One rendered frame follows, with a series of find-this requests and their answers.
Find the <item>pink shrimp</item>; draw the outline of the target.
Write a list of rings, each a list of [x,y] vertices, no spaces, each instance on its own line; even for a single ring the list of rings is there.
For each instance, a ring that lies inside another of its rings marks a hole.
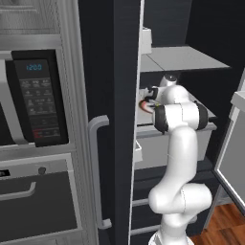
[[[149,103],[146,102],[145,100],[141,100],[139,102],[139,106],[141,107],[142,110],[144,110],[147,113],[152,113],[153,109],[149,106]]]

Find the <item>open fridge door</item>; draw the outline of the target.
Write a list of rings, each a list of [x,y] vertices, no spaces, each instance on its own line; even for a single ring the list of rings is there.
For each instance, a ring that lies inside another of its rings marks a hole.
[[[245,69],[231,104],[229,127],[212,171],[219,187],[204,228],[208,227],[214,208],[228,201],[233,201],[245,216]]]

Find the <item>black microwave oven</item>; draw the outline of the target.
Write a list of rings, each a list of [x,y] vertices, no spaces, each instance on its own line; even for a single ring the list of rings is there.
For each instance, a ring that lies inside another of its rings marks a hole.
[[[69,142],[59,72],[54,50],[0,51],[25,146]],[[0,147],[17,145],[0,103]]]

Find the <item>white fridge drawer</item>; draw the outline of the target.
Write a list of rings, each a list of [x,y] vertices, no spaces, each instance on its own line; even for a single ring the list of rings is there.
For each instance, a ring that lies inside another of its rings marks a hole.
[[[216,129],[213,122],[197,131],[198,160],[205,158],[212,132]],[[137,128],[136,140],[142,148],[142,160],[135,163],[136,169],[162,167],[167,164],[168,134],[161,134],[153,125]]]

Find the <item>white door bin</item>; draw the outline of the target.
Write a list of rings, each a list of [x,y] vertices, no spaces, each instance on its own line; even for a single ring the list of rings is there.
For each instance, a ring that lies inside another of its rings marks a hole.
[[[135,143],[135,150],[134,150],[134,162],[141,162],[143,160],[142,156],[142,147],[138,142]]]

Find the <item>dark fridge door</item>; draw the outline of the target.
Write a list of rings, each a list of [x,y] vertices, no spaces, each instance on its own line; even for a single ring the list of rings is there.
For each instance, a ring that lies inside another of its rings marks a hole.
[[[98,130],[100,245],[128,245],[141,0],[78,0],[88,118]]]

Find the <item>grey oven door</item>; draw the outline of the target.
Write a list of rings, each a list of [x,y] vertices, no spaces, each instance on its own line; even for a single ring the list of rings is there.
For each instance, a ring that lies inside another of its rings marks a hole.
[[[38,168],[47,168],[39,175]],[[32,196],[0,201],[0,245],[32,245],[82,231],[72,156],[69,153],[0,161],[0,194]]]

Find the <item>grey cupboard door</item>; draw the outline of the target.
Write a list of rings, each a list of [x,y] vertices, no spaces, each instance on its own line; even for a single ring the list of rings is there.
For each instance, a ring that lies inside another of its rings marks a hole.
[[[56,33],[56,0],[0,0],[0,34]]]

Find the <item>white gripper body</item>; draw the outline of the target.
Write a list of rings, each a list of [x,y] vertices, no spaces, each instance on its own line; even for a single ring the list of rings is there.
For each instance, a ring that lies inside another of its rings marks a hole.
[[[158,96],[158,88],[156,86],[149,85],[145,88],[145,100],[156,100]]]

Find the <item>white carton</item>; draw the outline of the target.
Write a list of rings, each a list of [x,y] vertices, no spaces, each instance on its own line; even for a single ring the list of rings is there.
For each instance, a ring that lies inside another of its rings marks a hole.
[[[151,53],[151,45],[152,45],[151,29],[143,28],[142,42],[141,42],[141,51],[143,55],[147,55]]]

